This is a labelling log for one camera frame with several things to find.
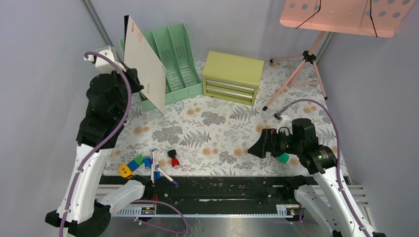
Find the white perforated board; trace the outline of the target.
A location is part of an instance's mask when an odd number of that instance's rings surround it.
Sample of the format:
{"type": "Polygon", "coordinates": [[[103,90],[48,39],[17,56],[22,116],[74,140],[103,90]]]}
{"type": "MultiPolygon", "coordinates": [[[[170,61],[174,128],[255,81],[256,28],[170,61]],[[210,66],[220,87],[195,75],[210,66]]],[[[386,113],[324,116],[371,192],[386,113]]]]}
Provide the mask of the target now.
{"type": "Polygon", "coordinates": [[[124,16],[124,63],[137,69],[141,94],[160,113],[166,113],[166,68],[130,15],[124,16]]]}

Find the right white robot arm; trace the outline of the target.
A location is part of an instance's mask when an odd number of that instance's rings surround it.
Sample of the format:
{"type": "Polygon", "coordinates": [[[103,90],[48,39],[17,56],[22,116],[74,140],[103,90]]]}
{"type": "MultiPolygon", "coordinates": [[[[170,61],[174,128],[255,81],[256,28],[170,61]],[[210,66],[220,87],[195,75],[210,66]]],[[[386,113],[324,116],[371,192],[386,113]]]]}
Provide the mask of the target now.
{"type": "Polygon", "coordinates": [[[383,237],[368,222],[338,168],[331,148],[319,144],[315,125],[307,118],[294,119],[292,129],[281,132],[278,128],[263,129],[258,141],[248,153],[265,158],[267,153],[275,158],[283,154],[296,155],[300,164],[312,175],[328,200],[325,203],[298,175],[287,180],[284,199],[298,202],[312,215],[330,237],[383,237]]]}

